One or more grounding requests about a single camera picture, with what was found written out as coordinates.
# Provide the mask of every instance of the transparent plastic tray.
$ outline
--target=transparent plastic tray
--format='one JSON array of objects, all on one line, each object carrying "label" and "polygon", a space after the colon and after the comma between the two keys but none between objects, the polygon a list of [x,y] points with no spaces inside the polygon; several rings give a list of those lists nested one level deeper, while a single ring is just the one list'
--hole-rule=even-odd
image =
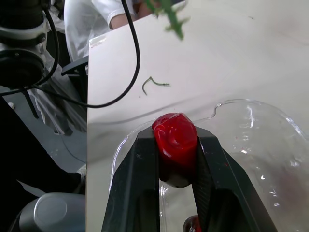
[{"label": "transparent plastic tray", "polygon": [[[278,231],[308,232],[309,144],[302,130],[284,112],[259,101],[228,100],[212,112],[194,124],[217,136],[243,167]],[[111,183],[137,134],[152,123],[139,126],[119,145]],[[160,181],[161,232],[183,231],[185,220],[196,214],[191,186],[176,189]]]}]

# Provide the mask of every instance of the black cable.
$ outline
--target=black cable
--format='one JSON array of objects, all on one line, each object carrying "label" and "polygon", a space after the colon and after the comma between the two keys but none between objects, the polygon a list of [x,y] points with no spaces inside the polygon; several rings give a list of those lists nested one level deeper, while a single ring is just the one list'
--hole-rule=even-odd
[{"label": "black cable", "polygon": [[83,103],[83,102],[80,102],[80,101],[76,101],[76,100],[73,100],[71,98],[59,95],[59,94],[54,93],[52,91],[42,89],[41,87],[39,87],[37,85],[33,85],[33,87],[36,88],[36,89],[39,89],[39,90],[41,90],[41,91],[43,91],[45,93],[51,94],[51,95],[53,95],[55,97],[59,97],[59,98],[65,100],[65,101],[68,101],[68,102],[71,102],[71,103],[74,103],[74,104],[77,104],[77,105],[80,105],[80,106],[84,106],[84,107],[87,107],[87,108],[103,108],[103,107],[112,105],[112,104],[116,103],[117,101],[119,101],[120,99],[122,99],[131,90],[131,88],[133,87],[133,85],[134,85],[134,83],[135,83],[135,81],[137,79],[137,76],[139,74],[139,71],[140,71],[140,47],[139,47],[139,42],[138,42],[137,35],[136,35],[136,32],[135,32],[135,28],[134,28],[134,25],[133,25],[133,21],[131,19],[131,14],[130,14],[129,8],[128,8],[127,4],[126,4],[126,0],[121,0],[121,2],[122,2],[122,5],[123,5],[125,13],[126,13],[126,18],[127,18],[128,22],[129,22],[129,26],[130,26],[130,29],[131,29],[131,33],[132,33],[133,41],[134,41],[134,45],[135,45],[135,50],[136,50],[136,68],[135,68],[135,72],[134,72],[133,78],[132,78],[132,81],[129,84],[129,86],[125,89],[125,91],[121,95],[119,95],[114,100],[112,100],[112,101],[110,101],[108,103],[105,103],[105,104],[89,105],[89,104],[86,104],[86,103]]},{"label": "black cable", "polygon": [[[38,81],[37,83],[35,83],[35,85],[41,85],[42,83],[44,83],[45,81],[47,81],[49,78],[51,78],[53,76],[53,74],[55,73],[55,70],[57,68],[57,65],[59,63],[59,59],[60,59],[60,48],[59,48],[59,40],[58,40],[58,35],[57,35],[57,31],[56,31],[56,28],[55,28],[55,24],[53,22],[53,19],[49,13],[49,11],[47,9],[44,9],[44,12],[46,14],[46,18],[47,18],[47,21],[50,25],[50,28],[52,30],[52,35],[53,35],[53,38],[54,38],[54,42],[55,42],[55,49],[56,49],[56,57],[55,57],[55,60],[54,60],[54,64],[50,70],[50,72],[48,73],[48,75],[46,77],[44,77],[43,79],[41,79],[40,81]],[[15,90],[11,90],[11,91],[8,91],[8,92],[5,92],[5,93],[0,93],[0,96],[6,96],[6,95],[11,95],[11,94],[15,94],[15,93],[19,93],[19,92],[22,92],[24,90],[28,90],[28,89],[32,89],[33,87],[32,86],[29,86],[29,87],[25,87],[25,88],[21,88],[21,89],[15,89]]]},{"label": "black cable", "polygon": [[53,34],[53,38],[54,38],[54,42],[55,42],[56,54],[55,54],[54,64],[53,64],[52,69],[50,70],[49,74],[46,77],[44,77],[43,79],[41,79],[40,81],[38,81],[37,83],[35,83],[35,85],[41,85],[53,76],[53,74],[56,71],[57,65],[59,63],[59,59],[60,59],[60,46],[59,46],[59,40],[58,40],[58,35],[57,35],[55,24],[53,22],[53,19],[50,15],[48,9],[44,9],[44,12],[45,12],[46,18],[49,22],[50,28],[52,30],[52,34]]}]

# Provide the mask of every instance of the white tabletop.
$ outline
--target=white tabletop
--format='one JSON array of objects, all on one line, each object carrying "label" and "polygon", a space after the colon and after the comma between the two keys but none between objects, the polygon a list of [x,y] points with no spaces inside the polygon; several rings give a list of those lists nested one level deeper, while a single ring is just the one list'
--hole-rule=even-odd
[{"label": "white tabletop", "polygon": [[[291,15],[279,12],[275,21],[267,22],[253,0],[244,2],[190,0],[180,13],[180,18],[191,17],[183,27],[182,42],[164,32],[165,17],[149,16],[134,23],[141,52],[135,85],[116,104],[88,110],[87,231],[101,231],[119,143],[138,125],[164,113],[185,112],[198,119],[206,113],[192,110],[247,98],[282,109],[309,131],[309,27],[294,20],[293,30],[274,30],[282,20],[289,24]],[[136,66],[128,26],[96,41],[89,52],[90,104],[106,103],[121,94]],[[148,83],[146,96],[141,86],[149,76],[171,87]]]}]

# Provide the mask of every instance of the red object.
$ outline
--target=red object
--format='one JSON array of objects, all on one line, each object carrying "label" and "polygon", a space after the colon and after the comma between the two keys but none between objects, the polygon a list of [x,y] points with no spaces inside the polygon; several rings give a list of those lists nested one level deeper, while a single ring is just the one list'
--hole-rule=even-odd
[{"label": "red object", "polygon": [[183,224],[183,232],[202,232],[198,215],[188,217]]},{"label": "red object", "polygon": [[169,113],[152,125],[160,150],[160,179],[183,188],[195,175],[197,130],[183,113]]}]

